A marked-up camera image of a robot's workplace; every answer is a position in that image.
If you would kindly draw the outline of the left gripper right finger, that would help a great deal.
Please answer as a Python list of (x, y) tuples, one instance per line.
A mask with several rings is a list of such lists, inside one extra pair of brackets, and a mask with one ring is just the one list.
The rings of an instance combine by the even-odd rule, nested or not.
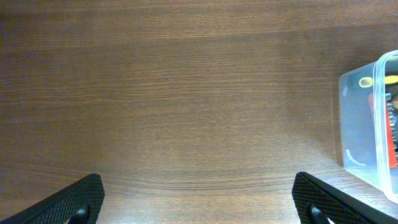
[(301, 223), (397, 223), (306, 172), (296, 173), (292, 197)]

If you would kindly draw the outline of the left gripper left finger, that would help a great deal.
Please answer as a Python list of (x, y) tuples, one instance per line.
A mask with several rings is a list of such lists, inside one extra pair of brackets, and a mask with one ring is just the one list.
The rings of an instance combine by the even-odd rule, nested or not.
[(89, 174), (33, 206), (3, 220), (2, 223), (95, 224), (104, 196), (101, 176)]

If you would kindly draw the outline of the orange bit holder strip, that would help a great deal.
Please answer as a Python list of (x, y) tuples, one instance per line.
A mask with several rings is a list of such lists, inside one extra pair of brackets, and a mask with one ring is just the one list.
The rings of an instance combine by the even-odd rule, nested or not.
[(396, 125), (396, 114), (394, 113), (394, 107), (390, 100), (392, 99), (392, 95), (390, 93), (385, 93), (386, 99), (386, 131), (387, 131), (387, 149), (389, 156), (389, 167), (396, 168), (397, 167), (397, 131), (395, 128)]

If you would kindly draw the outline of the file with black-yellow handle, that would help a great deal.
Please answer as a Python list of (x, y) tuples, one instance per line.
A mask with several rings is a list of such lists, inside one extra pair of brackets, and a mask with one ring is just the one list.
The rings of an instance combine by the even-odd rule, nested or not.
[[(397, 84), (398, 76), (397, 75), (386, 76), (384, 79), (384, 83), (386, 85)], [(358, 84), (361, 88), (369, 88), (369, 87), (373, 86), (373, 78), (372, 77), (362, 77), (359, 80)]]

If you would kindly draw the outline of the orange scraper wooden handle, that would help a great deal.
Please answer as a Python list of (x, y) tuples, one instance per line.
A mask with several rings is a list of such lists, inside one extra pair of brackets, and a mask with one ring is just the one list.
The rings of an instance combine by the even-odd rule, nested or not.
[(391, 99), (391, 104), (392, 104), (392, 107), (393, 107), (395, 110), (398, 110), (398, 95), (394, 95), (394, 96), (392, 97), (392, 99)]

